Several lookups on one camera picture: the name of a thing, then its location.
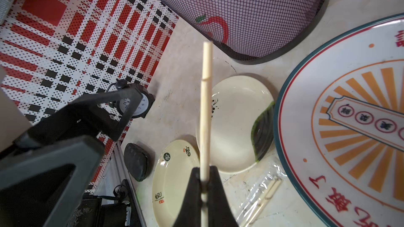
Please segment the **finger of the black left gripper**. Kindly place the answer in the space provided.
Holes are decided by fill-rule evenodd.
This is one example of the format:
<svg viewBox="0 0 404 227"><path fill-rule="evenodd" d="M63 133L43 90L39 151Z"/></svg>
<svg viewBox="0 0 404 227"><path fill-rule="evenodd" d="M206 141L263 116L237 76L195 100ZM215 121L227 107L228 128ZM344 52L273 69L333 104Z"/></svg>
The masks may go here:
<svg viewBox="0 0 404 227"><path fill-rule="evenodd" d="M14 145L20 149L37 149L85 135L95 138L99 133L118 141L142 97L135 88L84 94L27 129L14 140ZM129 105L118 120L112 119L109 112L101 107L101 104L124 99L129 100Z"/></svg>
<svg viewBox="0 0 404 227"><path fill-rule="evenodd" d="M65 227L104 155L90 136L1 152L1 226Z"/></svg>

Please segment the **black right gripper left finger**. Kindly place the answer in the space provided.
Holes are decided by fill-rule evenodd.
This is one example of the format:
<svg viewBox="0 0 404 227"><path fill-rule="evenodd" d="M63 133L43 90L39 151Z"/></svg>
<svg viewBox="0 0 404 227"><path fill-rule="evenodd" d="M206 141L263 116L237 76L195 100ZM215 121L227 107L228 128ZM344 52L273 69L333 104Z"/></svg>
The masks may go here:
<svg viewBox="0 0 404 227"><path fill-rule="evenodd" d="M174 227L200 227L202 208L202 186L199 168L193 168L189 177L186 193Z"/></svg>

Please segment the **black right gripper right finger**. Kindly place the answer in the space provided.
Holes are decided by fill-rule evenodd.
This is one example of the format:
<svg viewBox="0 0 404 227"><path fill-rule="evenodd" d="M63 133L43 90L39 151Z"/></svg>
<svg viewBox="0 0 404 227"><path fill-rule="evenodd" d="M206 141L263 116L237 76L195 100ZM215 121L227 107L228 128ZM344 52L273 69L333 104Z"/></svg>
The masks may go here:
<svg viewBox="0 0 404 227"><path fill-rule="evenodd" d="M210 166L207 188L208 226L238 227L228 204L218 169L215 166Z"/></svg>

